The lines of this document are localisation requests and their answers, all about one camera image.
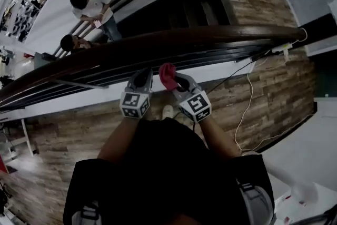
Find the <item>phone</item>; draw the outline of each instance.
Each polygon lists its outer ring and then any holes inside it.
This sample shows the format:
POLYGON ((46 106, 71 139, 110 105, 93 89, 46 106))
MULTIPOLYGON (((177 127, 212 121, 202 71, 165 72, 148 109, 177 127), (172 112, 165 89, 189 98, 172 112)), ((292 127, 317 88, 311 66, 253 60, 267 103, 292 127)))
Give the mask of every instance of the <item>phone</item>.
POLYGON ((94 24, 96 28, 99 28, 100 26, 102 26, 102 23, 99 20, 94 21, 94 24))

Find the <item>man in white shirt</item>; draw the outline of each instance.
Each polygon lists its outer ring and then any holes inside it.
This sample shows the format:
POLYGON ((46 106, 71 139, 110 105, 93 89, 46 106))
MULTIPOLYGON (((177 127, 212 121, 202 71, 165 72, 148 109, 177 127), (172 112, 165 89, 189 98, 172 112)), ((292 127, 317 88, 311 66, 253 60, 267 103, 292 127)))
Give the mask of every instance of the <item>man in white shirt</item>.
POLYGON ((77 18, 90 22, 92 26, 94 21, 100 21, 102 26, 99 29, 111 40, 116 41, 122 36, 117 29, 110 2, 111 0, 70 0, 77 18))

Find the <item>red cloth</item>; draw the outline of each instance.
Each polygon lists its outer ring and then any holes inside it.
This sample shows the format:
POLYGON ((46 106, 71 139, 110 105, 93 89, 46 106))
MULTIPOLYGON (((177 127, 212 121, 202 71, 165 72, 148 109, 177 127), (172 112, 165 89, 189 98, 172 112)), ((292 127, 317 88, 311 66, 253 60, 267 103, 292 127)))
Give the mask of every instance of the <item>red cloth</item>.
POLYGON ((167 90, 172 91, 176 89, 179 85, 174 80, 175 78, 175 66, 171 63, 165 63, 159 68, 159 78, 162 84, 167 90))

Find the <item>white shirt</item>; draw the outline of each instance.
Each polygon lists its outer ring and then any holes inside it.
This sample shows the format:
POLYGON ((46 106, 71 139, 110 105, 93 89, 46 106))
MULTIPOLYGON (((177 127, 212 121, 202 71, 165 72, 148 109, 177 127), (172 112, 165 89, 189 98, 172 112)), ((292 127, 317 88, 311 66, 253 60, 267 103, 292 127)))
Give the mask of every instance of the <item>white shirt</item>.
MULTIPOLYGON (((80 19, 82 15, 86 15, 88 17, 95 17, 101 13, 104 4, 107 4, 110 1, 111 0, 89 0, 88 4, 84 9, 78 9, 73 7, 73 14, 78 19, 80 19)), ((102 24, 105 24, 112 16, 113 12, 110 8, 108 8, 103 15, 102 24)))

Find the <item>wooden floor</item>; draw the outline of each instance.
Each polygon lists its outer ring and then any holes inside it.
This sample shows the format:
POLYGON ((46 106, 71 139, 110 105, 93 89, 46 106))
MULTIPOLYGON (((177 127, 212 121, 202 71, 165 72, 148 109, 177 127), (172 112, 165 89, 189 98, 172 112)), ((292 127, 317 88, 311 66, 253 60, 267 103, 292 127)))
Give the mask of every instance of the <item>wooden floor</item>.
MULTIPOLYGON (((242 24, 295 26, 285 0, 231 1, 242 24)), ((258 61, 257 65, 262 65, 249 75, 254 91, 251 107, 237 133, 242 148, 254 148, 262 139, 282 134, 313 112, 314 67, 303 50, 293 51, 286 64, 283 57, 264 61, 258 61)), ((208 82, 203 87, 211 89, 217 83, 208 82)), ((209 94, 213 116, 230 136, 234 136, 250 96, 246 75, 228 80, 209 94)), ((157 118, 170 100, 168 93, 154 94, 152 111, 157 118)), ((19 157, 10 163, 17 172, 0 175, 14 195, 13 211, 32 225, 62 224, 75 163, 95 158, 121 119, 118 102, 28 119, 28 133, 39 154, 31 157, 27 149, 17 149, 19 157)), ((192 125, 182 115, 177 119, 192 125)), ((12 131, 19 136, 20 130, 12 131)))

